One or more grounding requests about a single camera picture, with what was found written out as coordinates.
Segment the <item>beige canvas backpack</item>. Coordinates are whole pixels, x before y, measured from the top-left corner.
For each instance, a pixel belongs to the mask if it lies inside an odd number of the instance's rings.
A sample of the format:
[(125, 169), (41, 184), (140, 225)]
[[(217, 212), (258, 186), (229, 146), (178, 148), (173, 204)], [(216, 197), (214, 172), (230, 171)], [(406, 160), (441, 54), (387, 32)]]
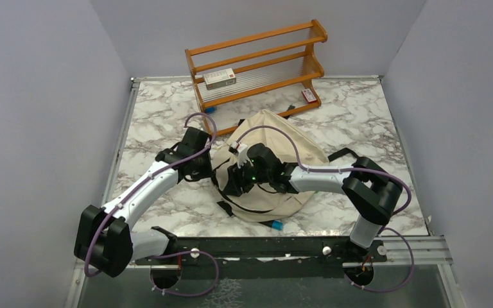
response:
[(313, 191), (296, 193), (286, 181), (286, 171), (297, 162), (316, 167), (345, 155), (343, 148), (330, 155), (285, 118), (262, 110), (244, 120), (212, 160), (211, 182), (228, 216), (276, 228), (278, 219), (298, 212)]

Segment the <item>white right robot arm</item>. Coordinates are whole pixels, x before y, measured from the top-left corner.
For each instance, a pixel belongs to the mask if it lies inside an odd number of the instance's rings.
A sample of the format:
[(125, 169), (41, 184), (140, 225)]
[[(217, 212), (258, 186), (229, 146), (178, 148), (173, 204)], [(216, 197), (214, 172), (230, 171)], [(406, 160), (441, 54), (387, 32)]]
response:
[(390, 222), (406, 184), (384, 171), (366, 157), (359, 157), (345, 168), (308, 166), (300, 162), (281, 162), (264, 144), (253, 146), (233, 142), (228, 151), (236, 162), (228, 167), (228, 182), (223, 190), (241, 196), (259, 184), (269, 185), (280, 194), (326, 192), (344, 194), (359, 213), (359, 218), (345, 243), (345, 254), (360, 261), (384, 226)]

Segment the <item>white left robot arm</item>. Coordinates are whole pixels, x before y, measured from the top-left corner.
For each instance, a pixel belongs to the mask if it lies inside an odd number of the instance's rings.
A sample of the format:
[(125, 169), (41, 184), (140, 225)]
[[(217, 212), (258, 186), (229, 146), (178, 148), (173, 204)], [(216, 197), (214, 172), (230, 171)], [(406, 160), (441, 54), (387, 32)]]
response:
[(212, 173), (209, 150), (214, 137), (197, 128), (187, 128), (182, 140), (166, 148), (131, 187), (101, 207), (89, 205), (80, 216), (74, 256), (85, 263), (85, 274), (105, 273), (116, 277), (132, 262), (154, 257), (171, 262), (176, 246), (171, 234), (161, 228), (133, 233), (141, 216), (168, 190), (181, 181), (197, 182)]

